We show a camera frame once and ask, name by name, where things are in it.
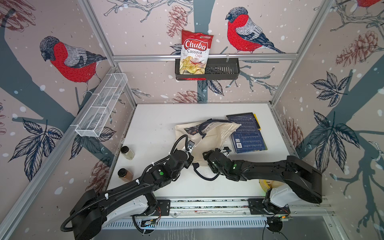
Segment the cream canvas tote bag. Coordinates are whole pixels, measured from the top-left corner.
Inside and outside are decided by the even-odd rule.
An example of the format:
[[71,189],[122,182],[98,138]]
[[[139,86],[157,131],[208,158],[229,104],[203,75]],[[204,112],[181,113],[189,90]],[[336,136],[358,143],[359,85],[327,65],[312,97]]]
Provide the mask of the cream canvas tote bag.
[[176,138],[183,135],[188,137],[188,142],[192,142],[193,147],[190,149],[194,158],[192,165],[194,172],[206,181],[214,181],[219,174],[213,178],[207,178],[201,175],[197,169],[200,166],[207,166],[203,153],[222,149],[227,138],[231,136],[241,125],[228,120],[214,120],[194,122],[183,125],[176,125]]

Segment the navy Chinese classics book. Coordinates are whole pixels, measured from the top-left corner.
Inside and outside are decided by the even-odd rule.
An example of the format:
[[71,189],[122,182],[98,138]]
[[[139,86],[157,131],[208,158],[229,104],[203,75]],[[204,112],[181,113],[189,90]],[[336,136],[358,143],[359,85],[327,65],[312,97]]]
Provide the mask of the navy Chinese classics book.
[[227,115],[228,121],[240,124],[237,129],[240,133],[256,133],[261,130],[261,126],[253,113]]

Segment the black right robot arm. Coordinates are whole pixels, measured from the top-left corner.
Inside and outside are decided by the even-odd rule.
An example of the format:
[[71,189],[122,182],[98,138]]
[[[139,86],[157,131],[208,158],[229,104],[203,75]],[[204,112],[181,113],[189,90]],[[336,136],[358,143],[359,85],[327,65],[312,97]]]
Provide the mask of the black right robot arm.
[[270,163],[230,160],[220,149],[203,153],[204,160],[215,174],[239,182],[269,180],[287,184],[294,194],[308,203],[322,203],[322,173],[295,156]]

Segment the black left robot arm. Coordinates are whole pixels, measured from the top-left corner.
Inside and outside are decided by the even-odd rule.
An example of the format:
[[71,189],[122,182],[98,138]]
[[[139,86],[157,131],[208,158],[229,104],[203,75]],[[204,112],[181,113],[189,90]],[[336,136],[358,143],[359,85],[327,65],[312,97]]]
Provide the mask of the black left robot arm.
[[76,240],[90,240],[101,231],[108,215],[140,196],[150,198],[144,211],[153,212],[158,204],[153,192],[169,185],[191,165],[193,159],[189,152],[174,150],[169,156],[147,166],[139,178],[129,183],[100,193],[93,189],[86,191],[60,230],[73,232]]

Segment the red Chuba cassava chips bag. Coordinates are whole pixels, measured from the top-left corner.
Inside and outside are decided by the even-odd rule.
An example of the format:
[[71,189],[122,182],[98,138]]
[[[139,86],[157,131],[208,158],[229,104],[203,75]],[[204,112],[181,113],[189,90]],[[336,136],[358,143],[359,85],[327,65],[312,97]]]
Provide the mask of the red Chuba cassava chips bag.
[[203,75],[214,36],[182,30],[182,48],[179,73]]

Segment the clear spice jar black lid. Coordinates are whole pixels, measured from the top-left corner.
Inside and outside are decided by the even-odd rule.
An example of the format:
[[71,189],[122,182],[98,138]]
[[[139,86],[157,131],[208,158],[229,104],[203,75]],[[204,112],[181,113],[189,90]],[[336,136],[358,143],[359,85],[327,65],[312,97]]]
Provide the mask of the clear spice jar black lid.
[[121,147],[121,154],[128,160],[133,160],[135,157],[135,153],[128,146]]

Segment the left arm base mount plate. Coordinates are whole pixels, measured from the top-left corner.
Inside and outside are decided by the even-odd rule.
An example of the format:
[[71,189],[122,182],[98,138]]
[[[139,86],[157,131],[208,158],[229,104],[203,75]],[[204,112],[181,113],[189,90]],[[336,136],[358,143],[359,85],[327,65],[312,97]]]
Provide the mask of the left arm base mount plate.
[[169,216],[171,210],[170,200],[157,200],[156,205],[147,203],[147,208],[140,214],[135,214],[135,217],[164,217]]

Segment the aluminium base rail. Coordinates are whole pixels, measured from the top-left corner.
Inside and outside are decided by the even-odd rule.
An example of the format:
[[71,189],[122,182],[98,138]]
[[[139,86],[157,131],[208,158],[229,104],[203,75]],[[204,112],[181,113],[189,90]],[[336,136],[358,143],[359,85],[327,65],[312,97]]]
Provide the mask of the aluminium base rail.
[[[248,207],[246,197],[230,198],[158,198],[158,200],[170,200],[171,210],[169,216],[161,218],[213,218],[213,217],[241,217],[241,216],[268,216],[252,215]],[[109,217],[114,219],[128,219],[132,215],[142,213],[145,202],[144,197],[139,197],[131,202],[117,208]],[[292,217],[294,216],[332,216],[327,199],[322,204],[311,204],[303,200],[289,203]]]

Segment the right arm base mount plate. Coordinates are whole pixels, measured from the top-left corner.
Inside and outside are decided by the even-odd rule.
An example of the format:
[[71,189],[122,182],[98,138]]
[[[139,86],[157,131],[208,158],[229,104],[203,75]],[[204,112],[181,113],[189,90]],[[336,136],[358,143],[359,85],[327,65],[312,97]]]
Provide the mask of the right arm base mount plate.
[[248,207],[252,215],[289,215],[291,213],[289,206],[278,207],[272,204],[269,200],[262,198],[248,199]]

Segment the black wall basket shelf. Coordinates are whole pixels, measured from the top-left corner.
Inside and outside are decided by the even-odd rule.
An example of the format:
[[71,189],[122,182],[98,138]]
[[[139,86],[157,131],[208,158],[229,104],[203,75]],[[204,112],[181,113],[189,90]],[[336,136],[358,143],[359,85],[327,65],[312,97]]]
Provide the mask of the black wall basket shelf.
[[180,58],[175,59],[175,77],[178,81],[236,80],[240,75],[239,59],[208,59],[204,74],[181,74]]

